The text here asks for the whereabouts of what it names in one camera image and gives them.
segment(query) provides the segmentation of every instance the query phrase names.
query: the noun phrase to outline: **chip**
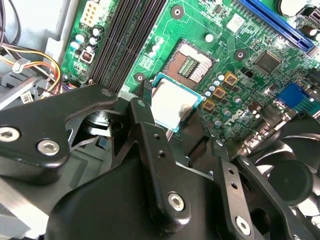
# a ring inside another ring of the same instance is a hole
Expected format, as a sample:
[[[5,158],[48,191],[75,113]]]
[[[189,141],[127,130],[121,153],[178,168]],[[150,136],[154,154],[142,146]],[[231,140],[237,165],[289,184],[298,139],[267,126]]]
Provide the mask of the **chip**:
[[[203,104],[202,104],[202,107],[204,109],[207,109],[207,110],[212,110],[214,107],[215,107],[215,103],[213,100],[211,99],[207,99]]]
[[[262,72],[268,75],[271,74],[280,64],[281,60],[269,51],[263,54],[255,63]]]
[[[228,71],[225,75],[224,75],[224,82],[233,86],[236,84],[236,82],[238,81],[238,78],[236,75],[234,75],[232,72]]]
[[[217,87],[213,92],[213,95],[222,99],[226,95],[226,91],[222,87]]]

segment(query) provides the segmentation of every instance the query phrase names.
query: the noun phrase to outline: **white connector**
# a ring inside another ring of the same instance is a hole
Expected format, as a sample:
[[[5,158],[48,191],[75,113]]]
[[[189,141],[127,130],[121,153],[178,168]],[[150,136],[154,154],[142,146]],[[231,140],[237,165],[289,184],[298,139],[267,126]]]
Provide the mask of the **white connector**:
[[[89,27],[94,27],[99,21],[101,12],[102,7],[98,3],[94,2],[93,0],[87,1],[80,23],[83,23]]]

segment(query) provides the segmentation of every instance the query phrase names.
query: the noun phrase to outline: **blue pcie slot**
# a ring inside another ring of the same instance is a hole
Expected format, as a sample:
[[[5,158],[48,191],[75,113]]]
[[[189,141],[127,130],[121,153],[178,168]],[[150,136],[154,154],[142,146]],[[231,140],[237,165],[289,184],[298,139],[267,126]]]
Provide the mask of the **blue pcie slot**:
[[[314,49],[315,45],[309,39],[292,28],[259,0],[238,1],[305,53],[308,54]]]

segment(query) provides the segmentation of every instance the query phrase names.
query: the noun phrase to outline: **cable tie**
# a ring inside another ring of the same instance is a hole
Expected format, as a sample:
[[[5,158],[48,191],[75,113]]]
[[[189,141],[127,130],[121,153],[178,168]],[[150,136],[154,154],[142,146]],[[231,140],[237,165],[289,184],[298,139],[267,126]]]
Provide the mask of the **cable tie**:
[[[15,74],[20,74],[22,73],[22,71],[24,70],[25,66],[30,63],[31,61],[25,58],[21,58],[19,60],[17,60],[13,66],[12,66],[12,71]]]

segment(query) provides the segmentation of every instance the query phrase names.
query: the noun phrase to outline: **screw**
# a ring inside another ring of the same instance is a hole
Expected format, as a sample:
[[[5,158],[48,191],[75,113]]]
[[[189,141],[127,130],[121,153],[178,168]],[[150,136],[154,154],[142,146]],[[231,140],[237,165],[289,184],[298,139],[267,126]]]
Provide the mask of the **screw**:
[[[222,143],[222,141],[220,141],[219,139],[217,139],[217,140],[215,140],[215,141],[216,141],[216,143],[219,144],[221,147],[224,145],[224,144]]]
[[[54,156],[60,151],[59,144],[52,140],[42,140],[37,148],[40,153],[47,156]]]
[[[20,132],[13,127],[0,127],[0,142],[10,143],[20,138]]]
[[[240,216],[236,216],[235,217],[235,223],[237,225],[237,227],[240,229],[240,231],[246,235],[246,236],[249,236],[250,233],[251,233],[251,230],[250,230],[250,226],[249,224],[246,222],[246,220],[244,220],[242,217]]]
[[[242,161],[246,164],[246,165],[250,165],[250,162],[246,159],[246,158],[242,158]]]
[[[106,95],[107,97],[111,97],[112,93],[108,89],[101,89],[101,92],[103,95]]]
[[[142,100],[138,100],[138,104],[140,105],[140,106],[142,106],[142,107],[145,107],[146,105],[145,105],[145,103],[142,101]]]
[[[185,208],[184,200],[176,193],[170,193],[168,200],[171,207],[178,212],[181,212]]]

